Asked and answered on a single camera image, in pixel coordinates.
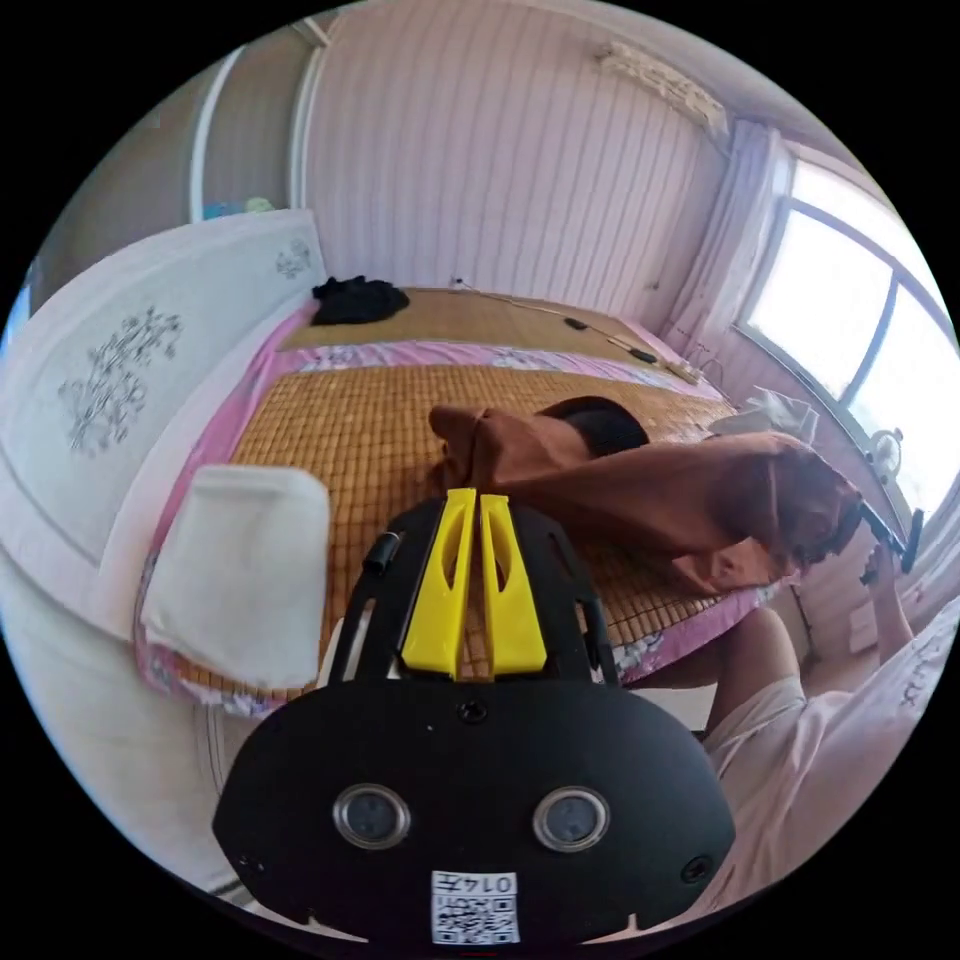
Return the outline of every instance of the bamboo mat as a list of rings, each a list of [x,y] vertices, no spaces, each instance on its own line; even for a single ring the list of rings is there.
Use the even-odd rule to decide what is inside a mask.
[[[410,298],[410,306],[386,320],[359,325],[301,327],[284,341],[280,349],[299,350],[401,340],[454,340],[527,350],[580,353],[649,369],[650,364],[631,357],[622,347],[607,341],[607,337],[620,337],[631,346],[658,356],[653,347],[625,324],[589,310],[533,300],[525,301],[528,305],[520,306],[471,291],[405,290],[404,293]],[[557,310],[561,316],[544,313],[537,307]],[[564,316],[582,320],[597,329],[574,330],[563,322]]]
[[[652,440],[696,442],[705,426],[730,408],[716,400],[656,387],[567,373],[481,366],[383,367],[281,377],[251,419],[233,463],[296,466],[327,485],[331,500],[327,597],[320,660],[370,544],[390,519],[429,491],[428,469],[441,442],[427,422],[437,403],[496,405],[534,413],[576,396],[621,403]],[[606,544],[576,544],[603,600],[614,645],[649,636],[705,610],[716,600],[691,600],[664,587],[626,552]],[[482,593],[471,587],[462,677],[488,675]],[[177,671],[193,683],[231,693],[258,693],[285,701],[304,690],[253,690],[178,658]]]

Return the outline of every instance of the white headboard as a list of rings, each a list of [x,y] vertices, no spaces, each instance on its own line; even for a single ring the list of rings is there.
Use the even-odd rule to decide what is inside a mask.
[[[42,589],[126,636],[97,581],[151,451],[175,421],[199,436],[325,278],[310,211],[224,217],[106,257],[26,323],[0,361],[0,543]],[[167,490],[183,448],[160,465]]]

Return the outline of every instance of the camera lens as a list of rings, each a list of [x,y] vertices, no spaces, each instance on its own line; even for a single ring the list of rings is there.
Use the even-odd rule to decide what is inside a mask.
[[[345,840],[365,850],[396,846],[410,828],[410,812],[403,800],[371,783],[344,790],[334,803],[333,820]]]
[[[610,811],[603,798],[585,787],[562,787],[547,794],[533,815],[533,832],[548,849],[577,853],[606,833]]]

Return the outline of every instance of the white towel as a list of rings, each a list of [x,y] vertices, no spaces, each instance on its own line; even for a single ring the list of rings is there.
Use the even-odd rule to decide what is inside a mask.
[[[261,689],[310,683],[329,527],[327,489],[305,471],[202,467],[144,597],[147,638]]]
[[[819,415],[804,400],[794,400],[782,393],[754,387],[740,413],[721,417],[710,424],[710,432],[720,435],[735,433],[786,433],[812,444]]]

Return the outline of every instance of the pink bed sheet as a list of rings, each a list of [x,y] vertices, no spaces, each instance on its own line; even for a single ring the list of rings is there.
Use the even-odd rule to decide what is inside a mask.
[[[154,533],[138,591],[133,637],[140,673],[162,692],[201,703],[220,706],[243,716],[264,716],[280,704],[269,698],[229,694],[190,683],[174,670],[174,655],[168,648],[150,643],[140,622],[143,597],[150,582],[156,558],[170,524],[183,500],[193,475],[205,464],[225,463],[230,459],[250,418],[271,385],[289,373],[350,370],[361,367],[491,365],[515,370],[546,370],[580,373],[606,380],[634,382],[662,387],[677,393],[716,399],[717,391],[707,383],[692,386],[662,373],[633,364],[545,350],[521,350],[483,344],[448,341],[405,341],[358,346],[314,347],[279,351],[290,332],[307,322],[312,305],[287,318],[267,339],[253,358],[247,372],[233,390],[190,454],[170,493]],[[651,345],[672,355],[666,345],[644,333]],[[708,643],[743,619],[751,610],[766,603],[777,587],[740,590],[712,607],[672,627],[617,647],[614,659],[624,684],[635,683],[675,660]]]

